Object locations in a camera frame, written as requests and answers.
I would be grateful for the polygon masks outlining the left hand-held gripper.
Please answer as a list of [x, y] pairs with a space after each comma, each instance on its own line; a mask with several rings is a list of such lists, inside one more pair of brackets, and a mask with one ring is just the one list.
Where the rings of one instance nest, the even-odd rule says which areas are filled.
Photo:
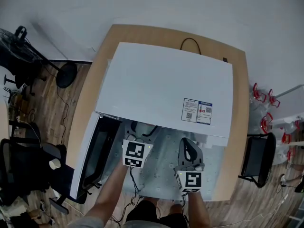
[[[131, 130], [135, 133], [138, 122], [131, 122]], [[155, 126], [148, 134], [142, 134], [136, 137], [134, 134], [126, 133], [122, 142], [123, 149], [123, 165], [143, 168], [147, 158], [149, 157], [153, 141], [151, 135], [155, 132], [158, 126]]]

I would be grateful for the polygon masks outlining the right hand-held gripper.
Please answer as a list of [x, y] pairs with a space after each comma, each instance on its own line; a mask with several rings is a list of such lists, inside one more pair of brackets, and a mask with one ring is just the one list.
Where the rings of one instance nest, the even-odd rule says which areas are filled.
[[182, 196], [195, 193], [202, 188], [202, 174], [205, 165], [192, 162], [202, 162], [203, 153], [200, 147], [189, 138], [182, 138], [179, 147], [179, 163], [175, 171], [175, 179]]

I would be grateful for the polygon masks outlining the white microwave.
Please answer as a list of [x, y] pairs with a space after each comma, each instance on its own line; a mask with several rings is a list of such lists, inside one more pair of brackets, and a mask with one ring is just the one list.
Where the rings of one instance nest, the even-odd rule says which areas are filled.
[[[126, 133], [155, 126], [229, 138], [232, 65], [182, 50], [119, 43], [84, 125], [70, 196], [78, 198], [123, 161]], [[136, 132], [131, 122], [137, 121]]]

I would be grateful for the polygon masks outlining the person's right forearm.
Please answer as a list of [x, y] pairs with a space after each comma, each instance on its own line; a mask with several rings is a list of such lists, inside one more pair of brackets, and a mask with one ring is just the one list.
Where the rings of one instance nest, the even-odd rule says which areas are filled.
[[190, 228], [211, 228], [209, 214], [199, 192], [188, 194], [188, 213]]

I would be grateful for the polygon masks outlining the person's left forearm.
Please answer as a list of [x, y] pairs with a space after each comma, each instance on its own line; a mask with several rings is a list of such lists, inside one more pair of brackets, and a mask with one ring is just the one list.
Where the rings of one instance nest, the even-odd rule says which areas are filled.
[[105, 225], [118, 203], [128, 166], [120, 160], [103, 185], [94, 206], [86, 213], [86, 217], [102, 220]]

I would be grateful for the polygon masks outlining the white paper cup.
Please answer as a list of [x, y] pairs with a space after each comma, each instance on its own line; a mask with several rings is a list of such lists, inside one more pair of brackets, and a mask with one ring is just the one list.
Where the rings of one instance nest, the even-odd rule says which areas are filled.
[[49, 166], [52, 170], [59, 169], [61, 167], [60, 160], [55, 158], [49, 161]]

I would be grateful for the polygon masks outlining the pale patterned table mat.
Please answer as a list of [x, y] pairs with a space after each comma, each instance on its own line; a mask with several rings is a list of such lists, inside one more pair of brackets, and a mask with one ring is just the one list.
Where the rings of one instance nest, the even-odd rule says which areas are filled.
[[153, 148], [143, 168], [134, 168], [127, 174], [123, 191], [133, 193], [136, 184], [143, 196], [160, 199], [180, 199], [174, 168], [178, 166], [180, 141], [183, 137], [194, 141], [202, 150], [203, 163], [201, 195], [207, 201], [215, 201], [216, 186], [224, 160], [228, 139], [219, 136], [158, 128]]

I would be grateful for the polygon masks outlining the person's right leg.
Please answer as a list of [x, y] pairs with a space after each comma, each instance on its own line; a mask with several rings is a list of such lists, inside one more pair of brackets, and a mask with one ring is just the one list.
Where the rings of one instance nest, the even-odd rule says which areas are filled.
[[183, 207], [181, 204], [173, 204], [170, 207], [170, 212], [169, 214], [182, 214], [183, 213]]

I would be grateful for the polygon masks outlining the black folding chair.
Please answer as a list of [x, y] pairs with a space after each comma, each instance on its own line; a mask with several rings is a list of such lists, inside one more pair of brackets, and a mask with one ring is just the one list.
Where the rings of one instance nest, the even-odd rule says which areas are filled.
[[271, 172], [276, 152], [273, 133], [248, 134], [240, 179], [253, 182], [259, 189], [264, 187]]

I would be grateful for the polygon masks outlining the person's black shorts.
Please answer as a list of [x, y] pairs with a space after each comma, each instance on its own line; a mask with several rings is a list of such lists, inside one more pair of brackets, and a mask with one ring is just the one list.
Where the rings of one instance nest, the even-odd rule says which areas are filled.
[[182, 213], [157, 218], [156, 206], [149, 200], [141, 201], [127, 216], [125, 225], [134, 228], [188, 228]]

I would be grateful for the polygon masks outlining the pile of clear water jugs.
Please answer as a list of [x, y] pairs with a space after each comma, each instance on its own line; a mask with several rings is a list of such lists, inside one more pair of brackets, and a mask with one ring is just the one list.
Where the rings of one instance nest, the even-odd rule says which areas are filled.
[[291, 162], [295, 155], [292, 137], [297, 131], [304, 129], [304, 120], [272, 125], [271, 111], [280, 106], [273, 90], [264, 90], [254, 83], [249, 91], [249, 126], [248, 133], [273, 133], [276, 138], [274, 165]]

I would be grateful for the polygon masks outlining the black standing fan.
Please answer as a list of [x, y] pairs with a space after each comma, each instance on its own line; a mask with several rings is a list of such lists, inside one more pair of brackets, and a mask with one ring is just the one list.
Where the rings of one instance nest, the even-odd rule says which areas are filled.
[[65, 63], [61, 68], [55, 66], [26, 40], [26, 35], [24, 26], [19, 26], [14, 33], [0, 28], [0, 66], [15, 76], [17, 67], [23, 63], [41, 60], [41, 63], [47, 63], [57, 71], [55, 78], [59, 88], [70, 86], [77, 75], [76, 64]]

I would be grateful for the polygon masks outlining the person's grey shirt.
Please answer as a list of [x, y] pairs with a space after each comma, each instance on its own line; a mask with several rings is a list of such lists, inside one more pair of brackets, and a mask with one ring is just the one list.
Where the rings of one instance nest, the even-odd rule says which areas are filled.
[[[100, 218], [83, 217], [72, 221], [68, 228], [105, 228], [105, 224]], [[188, 223], [182, 214], [174, 214], [156, 221], [129, 220], [121, 228], [188, 228]]]

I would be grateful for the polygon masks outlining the white cardboard box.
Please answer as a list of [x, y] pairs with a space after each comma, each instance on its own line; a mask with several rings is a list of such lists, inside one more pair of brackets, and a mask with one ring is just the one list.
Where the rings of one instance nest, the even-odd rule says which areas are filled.
[[271, 111], [272, 125], [304, 120], [304, 85], [298, 85], [282, 93], [277, 99], [280, 106]]

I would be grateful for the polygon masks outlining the large black office chair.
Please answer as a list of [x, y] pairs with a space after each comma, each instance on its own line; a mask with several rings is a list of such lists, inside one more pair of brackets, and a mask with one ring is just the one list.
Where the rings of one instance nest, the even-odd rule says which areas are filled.
[[[32, 191], [46, 191], [52, 188], [59, 193], [58, 200], [50, 204], [64, 214], [65, 199], [78, 204], [86, 202], [87, 194], [78, 198], [70, 196], [74, 170], [66, 165], [65, 145], [45, 143], [41, 147], [22, 146], [9, 139], [0, 141], [0, 206], [11, 205], [17, 197], [25, 198]], [[49, 161], [59, 159], [61, 167], [52, 170]]]

